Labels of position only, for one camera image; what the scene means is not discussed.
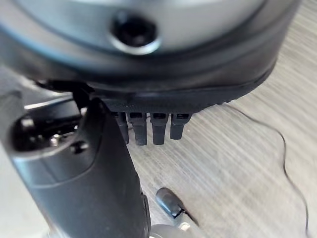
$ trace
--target black plastic part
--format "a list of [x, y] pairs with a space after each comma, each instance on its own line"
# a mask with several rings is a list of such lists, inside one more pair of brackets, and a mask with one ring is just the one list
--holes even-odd
[[182, 200], [169, 188], [162, 187], [157, 191], [156, 200], [159, 206], [172, 218], [178, 217], [181, 213], [186, 213], [197, 225], [197, 219], [186, 209]]
[[273, 68], [274, 65], [259, 78], [238, 85], [160, 93], [113, 93], [100, 89], [94, 93], [94, 97], [101, 98], [113, 112], [193, 114], [248, 94], [267, 79]]
[[132, 124], [137, 145], [147, 145], [147, 114], [128, 113], [129, 123]]
[[153, 144], [163, 145], [165, 138], [166, 123], [169, 114], [151, 113], [151, 123], [153, 131]]
[[121, 133], [122, 133], [122, 136], [123, 136], [125, 143], [129, 144], [128, 123], [127, 123], [125, 113], [112, 112], [111, 114], [117, 120], [117, 123], [119, 125], [120, 130], [121, 130]]
[[[72, 238], [149, 237], [146, 196], [116, 120], [100, 100], [88, 106], [74, 137], [57, 147], [19, 151], [14, 144], [18, 124], [5, 148], [39, 207], [58, 227]], [[88, 147], [73, 153], [71, 147], [82, 141]]]
[[33, 120], [63, 119], [79, 116], [79, 110], [73, 100], [62, 102], [51, 106], [29, 110], [29, 115]]
[[170, 124], [170, 138], [180, 140], [183, 135], [184, 126], [189, 122], [191, 114], [172, 114]]

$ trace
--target black cable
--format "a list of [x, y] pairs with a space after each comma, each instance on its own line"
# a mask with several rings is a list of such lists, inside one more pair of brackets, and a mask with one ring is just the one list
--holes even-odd
[[304, 194], [302, 193], [302, 191], [298, 188], [298, 186], [293, 182], [293, 180], [290, 178], [287, 170], [286, 170], [286, 154], [287, 154], [287, 143], [286, 143], [286, 140], [285, 140], [285, 137], [284, 135], [282, 134], [282, 132], [280, 132], [278, 129], [276, 129], [275, 127], [263, 122], [263, 121], [260, 121], [260, 120], [257, 120], [247, 114], [245, 114], [243, 111], [229, 105], [229, 104], [223, 104], [222, 106], [225, 106], [225, 107], [228, 107], [236, 112], [238, 112], [239, 114], [243, 115], [244, 117], [246, 117], [247, 119], [249, 119], [250, 121], [256, 123], [256, 124], [259, 124], [259, 125], [262, 125], [272, 131], [275, 131], [277, 134], [280, 135], [280, 137], [282, 138], [283, 140], [283, 144], [284, 144], [284, 149], [283, 149], [283, 171], [284, 171], [284, 174], [286, 176], [286, 179], [288, 180], [288, 182], [291, 184], [292, 188], [294, 189], [294, 191], [298, 194], [298, 196], [301, 198], [304, 206], [305, 206], [305, 212], [306, 212], [306, 224], [305, 224], [305, 234], [306, 234], [306, 237], [310, 237], [309, 236], [309, 233], [308, 233], [308, 223], [309, 223], [309, 213], [308, 213], [308, 203], [307, 203], [307, 200], [304, 196]]

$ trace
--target silver metal part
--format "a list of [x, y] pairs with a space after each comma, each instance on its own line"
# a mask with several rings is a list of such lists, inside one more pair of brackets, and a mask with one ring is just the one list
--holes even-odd
[[23, 76], [17, 77], [22, 93], [24, 109], [31, 111], [73, 99], [71, 92], [55, 92], [39, 87], [34, 81]]
[[112, 42], [112, 44], [120, 51], [127, 53], [127, 54], [131, 54], [131, 55], [135, 55], [135, 56], [142, 56], [142, 55], [148, 55], [150, 53], [153, 53], [154, 51], [156, 51], [159, 46], [160, 46], [160, 38], [157, 38], [156, 40], [154, 40], [153, 42], [142, 46], [142, 47], [131, 47], [128, 46], [124, 43], [122, 43], [121, 41], [119, 41], [115, 36], [113, 36], [112, 34], [109, 35], [110, 41]]
[[34, 121], [32, 118], [22, 119], [21, 124], [22, 124], [23, 128], [33, 128], [34, 127]]
[[[48, 28], [93, 47], [127, 54], [176, 52], [196, 47], [231, 31], [257, 11], [265, 0], [17, 0]], [[158, 40], [129, 48], [111, 37], [116, 15], [126, 11], [150, 20]]]
[[61, 139], [61, 136], [60, 136], [60, 135], [58, 135], [58, 134], [53, 135], [53, 136], [50, 138], [50, 146], [51, 146], [51, 147], [58, 146], [60, 139]]
[[80, 114], [81, 114], [82, 116], [86, 115], [86, 112], [87, 112], [87, 108], [81, 108], [81, 109], [80, 109]]

